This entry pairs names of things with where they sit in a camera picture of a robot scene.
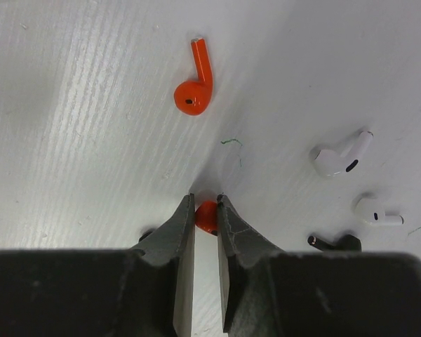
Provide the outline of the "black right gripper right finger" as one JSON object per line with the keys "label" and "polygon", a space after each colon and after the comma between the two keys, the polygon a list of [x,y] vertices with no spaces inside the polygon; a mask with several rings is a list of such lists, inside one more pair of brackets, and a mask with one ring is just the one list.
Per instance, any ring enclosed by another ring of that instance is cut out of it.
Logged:
{"label": "black right gripper right finger", "polygon": [[288,252],[218,196],[222,328],[229,336],[421,336],[421,260]]}

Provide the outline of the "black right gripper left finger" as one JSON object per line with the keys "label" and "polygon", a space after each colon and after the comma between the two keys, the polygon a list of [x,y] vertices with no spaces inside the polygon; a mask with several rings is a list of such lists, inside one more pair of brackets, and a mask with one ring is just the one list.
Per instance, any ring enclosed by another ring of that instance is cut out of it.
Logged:
{"label": "black right gripper left finger", "polygon": [[127,249],[0,250],[0,336],[189,336],[194,210]]}

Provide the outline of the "orange earbud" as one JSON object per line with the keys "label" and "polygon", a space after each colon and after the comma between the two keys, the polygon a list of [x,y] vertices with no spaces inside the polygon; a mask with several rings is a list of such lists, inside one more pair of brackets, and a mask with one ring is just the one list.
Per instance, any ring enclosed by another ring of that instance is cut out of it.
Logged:
{"label": "orange earbud", "polygon": [[206,40],[191,40],[192,54],[196,66],[197,80],[187,80],[175,90],[173,98],[176,107],[190,116],[203,113],[213,95],[213,71],[208,54]]}
{"label": "orange earbud", "polygon": [[195,225],[208,234],[218,235],[217,203],[205,201],[195,212]]}

